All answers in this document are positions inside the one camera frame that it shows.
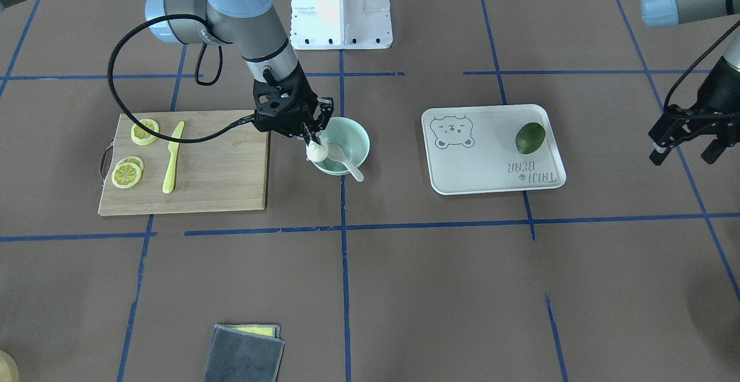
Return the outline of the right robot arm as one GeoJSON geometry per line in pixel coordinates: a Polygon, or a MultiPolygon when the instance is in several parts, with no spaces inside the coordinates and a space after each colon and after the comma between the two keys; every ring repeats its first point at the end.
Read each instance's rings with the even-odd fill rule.
{"type": "MultiPolygon", "coordinates": [[[[2,9],[28,0],[2,0],[2,9]]],[[[150,28],[172,44],[233,45],[254,79],[256,111],[238,120],[260,132],[298,137],[317,147],[333,113],[333,100],[312,90],[274,0],[146,0],[145,23],[126,39],[150,28]]]]}

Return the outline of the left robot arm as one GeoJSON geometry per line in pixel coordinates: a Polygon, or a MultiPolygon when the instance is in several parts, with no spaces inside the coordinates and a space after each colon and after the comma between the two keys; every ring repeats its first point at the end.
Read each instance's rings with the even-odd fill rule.
{"type": "MultiPolygon", "coordinates": [[[[737,15],[739,0],[641,0],[644,23],[651,28],[669,27],[737,15]]],[[[653,141],[650,160],[661,165],[681,143],[701,135],[712,140],[701,153],[713,164],[722,153],[738,144],[739,43],[733,39],[696,92],[688,108],[673,103],[673,94],[688,75],[685,71],[665,97],[663,113],[649,131],[653,141]]]]}

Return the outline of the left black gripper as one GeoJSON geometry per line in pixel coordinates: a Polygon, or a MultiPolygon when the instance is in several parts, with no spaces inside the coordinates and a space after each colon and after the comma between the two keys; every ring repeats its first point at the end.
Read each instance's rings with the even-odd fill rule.
{"type": "Polygon", "coordinates": [[[721,57],[696,92],[691,111],[666,110],[649,130],[654,147],[649,156],[651,162],[660,166],[680,144],[707,135],[715,124],[711,115],[730,115],[722,122],[734,125],[718,125],[716,137],[701,153],[707,164],[714,164],[727,148],[735,147],[739,141],[738,106],[738,68],[721,57]]]}

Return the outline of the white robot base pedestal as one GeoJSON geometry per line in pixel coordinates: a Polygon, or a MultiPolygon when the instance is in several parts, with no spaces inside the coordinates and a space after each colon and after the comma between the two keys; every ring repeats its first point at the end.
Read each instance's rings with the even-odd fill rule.
{"type": "Polygon", "coordinates": [[[389,49],[390,0],[291,0],[289,40],[296,50],[389,49]]]}

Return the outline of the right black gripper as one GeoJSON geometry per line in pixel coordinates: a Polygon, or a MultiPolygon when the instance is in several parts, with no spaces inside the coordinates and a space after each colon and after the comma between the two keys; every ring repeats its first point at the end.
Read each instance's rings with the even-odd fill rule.
{"type": "Polygon", "coordinates": [[[316,98],[299,65],[280,81],[267,66],[266,83],[266,128],[280,134],[303,134],[307,147],[318,143],[335,110],[333,98],[316,98]]]}

